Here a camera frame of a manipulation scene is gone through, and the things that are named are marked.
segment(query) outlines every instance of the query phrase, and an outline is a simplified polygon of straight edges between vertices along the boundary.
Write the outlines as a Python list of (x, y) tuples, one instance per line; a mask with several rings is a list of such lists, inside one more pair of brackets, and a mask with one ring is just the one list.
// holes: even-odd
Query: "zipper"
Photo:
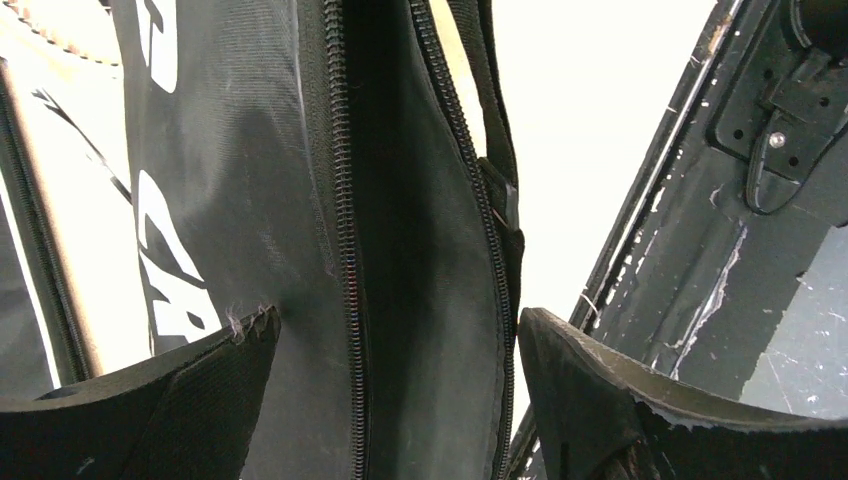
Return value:
[(26, 154), (23, 150), (24, 143), (18, 133), (18, 125), (15, 124), (13, 113), (9, 111), (12, 107), (12, 99), (7, 94), (6, 80), (0, 80), (0, 122), (2, 122), (2, 132), (0, 138), (5, 138), (8, 144), (6, 152), (9, 155), (10, 164), (8, 165), (11, 173), (11, 181), (13, 185), (9, 187), (9, 195), (20, 207), (21, 222), (19, 228), (26, 228), (28, 237), (32, 243), (32, 257), (26, 255), (26, 258), (34, 258), (36, 266), (39, 269), (39, 275), (46, 277), (44, 292), (38, 292), (41, 302), (46, 305), (38, 307), (49, 307), (49, 312), (52, 314), (52, 321), (48, 321), (48, 335), (53, 337), (54, 332), (58, 334), (60, 345), (63, 347), (62, 352), (48, 352), (54, 356), (62, 354), (66, 360), (67, 368), (60, 370), (59, 377), (63, 385), (78, 383), (92, 378), (91, 368), (88, 364), (88, 359), (85, 356), (85, 347), (82, 342), (77, 325), (76, 315), (71, 307), (71, 299), (68, 295), (68, 287), (62, 272), (62, 264), (56, 254), (56, 246), (50, 236), (48, 221), (43, 212), (43, 207), (39, 203), (40, 193), (35, 187), (33, 174), (30, 171), (30, 166), (26, 162)]
[(448, 70), (447, 61), (442, 51), (439, 37), (433, 22), (433, 14), (426, 0), (410, 0), (412, 9), (412, 20), (418, 34), (419, 44), (425, 63), (430, 69), (430, 76), (436, 90), (443, 111), (447, 115), (448, 123), (456, 138), (462, 155), (462, 160), (468, 168), (474, 196), (480, 206), (483, 226), (491, 253), (492, 265), (495, 270), (495, 282), (497, 284), (498, 310), (504, 329), (504, 377), (505, 385), (503, 392), (503, 413), (498, 428), (498, 445), (495, 450), (495, 465), (493, 476), (496, 480), (504, 480), (507, 470), (507, 453), (509, 451), (509, 431), (512, 425), (512, 404), (514, 393), (515, 372), (513, 365), (513, 339), (515, 338), (512, 322), (512, 308), (510, 306), (509, 289), (507, 286), (506, 263), (503, 258), (501, 239), (495, 227), (495, 220), (491, 202), (483, 179), (482, 169), (478, 163), (477, 154), (474, 151), (474, 143), (465, 122), (465, 115), (459, 103), (459, 97), (453, 85), (453, 80)]
[(367, 465), (367, 402), (364, 326), (360, 316), (356, 229), (353, 209), (350, 119), (345, 70), (342, 0), (324, 0), (330, 115), (333, 145), (333, 182), (341, 256), (344, 314), (348, 321), (348, 362), (351, 375), (351, 480), (364, 480)]

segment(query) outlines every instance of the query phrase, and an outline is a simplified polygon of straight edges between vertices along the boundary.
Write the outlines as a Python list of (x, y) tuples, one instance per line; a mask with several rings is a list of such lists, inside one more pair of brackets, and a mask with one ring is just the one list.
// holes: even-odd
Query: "zipper teeth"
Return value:
[(506, 279), (506, 265), (501, 253), (501, 242), (495, 229), (494, 218), (492, 216), (492, 207), (489, 202), (489, 197), (486, 193), (486, 187), (482, 179), (480, 165), (477, 163), (477, 154), (474, 151), (474, 144), (471, 140), (471, 134), (468, 130), (468, 124), (465, 122), (465, 115), (462, 112), (462, 106), (459, 102), (459, 96), (454, 89), (453, 80), (442, 52), (441, 44), (438, 35), (436, 34), (435, 26), (433, 25), (432, 13), (429, 4), (423, 0), (410, 0), (412, 15), (415, 23), (415, 28), (423, 46), (425, 55), (427, 56), (427, 64), (430, 67), (430, 73), (435, 79), (436, 87), (443, 106), (447, 111), (448, 121), (456, 136), (462, 153), (462, 159), (468, 167), (469, 176), (474, 189), (474, 196), (477, 199), (477, 204), (482, 210), (483, 224), (486, 229), (486, 237), (488, 238), (489, 250), (492, 254), (492, 263), (495, 270), (495, 281), (497, 283), (497, 293), (500, 303), (501, 318), (504, 322), (504, 370), (505, 370), (505, 386), (504, 386), (504, 414), (501, 417), (500, 443), (495, 452), (495, 459), (498, 462), (497, 479), (506, 477), (507, 458), (506, 454), (509, 450), (509, 433), (508, 429), (512, 425), (512, 403), (514, 397), (514, 380), (515, 371), (513, 365), (513, 326), (512, 326), (512, 308), (509, 301), (509, 288)]
[(348, 360), (351, 368), (351, 472), (352, 480), (365, 478), (366, 396), (363, 328), (359, 316), (356, 237), (353, 209), (353, 174), (350, 120), (347, 103), (342, 1), (325, 0), (325, 32), (329, 65), (330, 114), (333, 137), (333, 171), (336, 216), (341, 253), (344, 311), (348, 319)]
[(85, 357), (85, 349), (83, 347), (82, 336), (77, 328), (76, 316), (71, 308), (71, 302), (67, 295), (67, 285), (65, 279), (62, 278), (61, 263), (56, 257), (56, 247), (50, 237), (49, 227), (44, 218), (44, 214), (38, 205), (36, 198), (38, 191), (34, 187), (32, 175), (29, 172), (28, 166), (23, 161), (24, 155), (21, 151), (21, 138), (16, 131), (15, 125), (11, 123), (9, 112), (6, 111), (6, 106), (11, 104), (11, 99), (5, 91), (0, 91), (0, 117), (6, 117), (4, 121), (4, 130), (10, 136), (12, 145), (7, 147), (12, 160), (12, 177), (15, 182), (16, 191), (14, 195), (21, 203), (26, 218), (24, 223), (29, 230), (31, 238), (35, 241), (35, 256), (38, 266), (42, 272), (48, 276), (48, 281), (51, 283), (47, 293), (47, 297), (53, 307), (53, 311), (59, 315), (58, 332), (61, 337), (62, 346), (68, 355), (70, 363), (70, 373), (72, 378), (69, 380), (73, 383), (82, 382), (92, 378), (91, 369)]

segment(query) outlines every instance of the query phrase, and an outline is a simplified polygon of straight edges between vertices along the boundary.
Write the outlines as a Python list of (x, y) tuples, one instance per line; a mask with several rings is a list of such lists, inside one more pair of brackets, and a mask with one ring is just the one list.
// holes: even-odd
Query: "peeling paint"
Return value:
[(710, 194), (710, 203), (713, 204), (713, 207), (718, 208), (718, 205), (715, 203), (715, 199), (716, 199), (716, 196), (718, 195), (718, 193), (721, 192), (721, 189), (723, 187), (724, 187), (724, 184), (722, 183), (721, 185), (718, 186), (718, 188), (713, 190), (713, 193)]
[(612, 303), (612, 299), (615, 298), (615, 292), (616, 290), (614, 288), (610, 289), (609, 293), (607, 294), (607, 298), (604, 299), (605, 305), (609, 305), (610, 303)]
[(689, 352), (692, 351), (692, 347), (695, 345), (695, 342), (698, 341), (698, 332), (704, 325), (706, 325), (713, 314), (721, 309), (726, 295), (725, 289), (727, 288), (727, 278), (730, 276), (730, 270), (734, 265), (736, 265), (736, 262), (739, 261), (739, 251), (742, 249), (742, 245), (745, 243), (745, 238), (747, 236), (748, 227), (743, 225), (739, 238), (736, 240), (736, 245), (733, 246), (733, 251), (730, 252), (730, 257), (727, 259), (727, 263), (721, 269), (721, 273), (719, 274), (712, 293), (704, 302), (703, 307), (698, 311), (698, 316), (690, 324), (689, 331), (683, 337), (686, 339), (686, 344), (683, 346), (683, 351), (680, 352), (680, 356), (674, 363), (674, 369), (672, 369), (670, 375), (672, 379), (678, 380), (680, 375), (680, 364), (683, 362), (683, 359), (689, 355)]
[(663, 193), (665, 193), (665, 187), (661, 188), (654, 196), (654, 203), (651, 204), (651, 213), (657, 213), (657, 207), (660, 205), (660, 201), (662, 201)]
[(721, 23), (716, 25), (715, 32), (713, 32), (713, 37), (710, 39), (709, 45), (707, 45), (707, 52), (712, 57), (716, 54), (716, 50), (718, 50), (718, 46), (721, 45), (721, 41), (724, 38), (724, 33), (727, 31), (730, 24), (733, 22), (733, 14), (728, 14), (724, 19), (722, 19)]

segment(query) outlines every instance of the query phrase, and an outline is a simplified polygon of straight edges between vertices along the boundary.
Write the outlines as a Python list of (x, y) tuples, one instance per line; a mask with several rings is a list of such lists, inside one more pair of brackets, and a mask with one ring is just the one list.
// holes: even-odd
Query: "nylon fabric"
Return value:
[[(113, 4), (134, 209), (138, 215), (144, 171), (202, 281), (183, 273), (150, 219), (141, 253), (205, 290), (215, 319), (260, 304), (279, 305), (284, 319), (244, 480), (347, 478), (350, 469), (322, 9), (316, 0), (177, 2), (169, 93), (145, 62), (136, 2)], [(155, 52), (150, 62), (155, 67)], [(149, 272), (142, 280), (151, 312), (153, 302), (178, 300), (152, 285)], [(154, 314), (157, 354), (186, 343), (158, 334), (156, 322)]]
[(345, 14), (369, 299), (368, 478), (488, 479), (504, 332), (481, 206), (409, 6), (350, 3)]

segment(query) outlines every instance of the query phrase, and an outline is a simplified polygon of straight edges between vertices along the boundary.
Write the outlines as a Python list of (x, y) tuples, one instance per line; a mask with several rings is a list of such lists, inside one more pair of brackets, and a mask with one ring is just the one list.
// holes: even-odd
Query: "black plastic clip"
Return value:
[(507, 231), (512, 233), (519, 230), (518, 221), (518, 189), (501, 175), (486, 157), (478, 159), (483, 174), (489, 184), (492, 213)]
[(751, 154), (745, 199), (769, 215), (801, 190), (822, 154), (848, 123), (848, 70), (813, 48), (787, 77), (766, 89), (772, 109)]

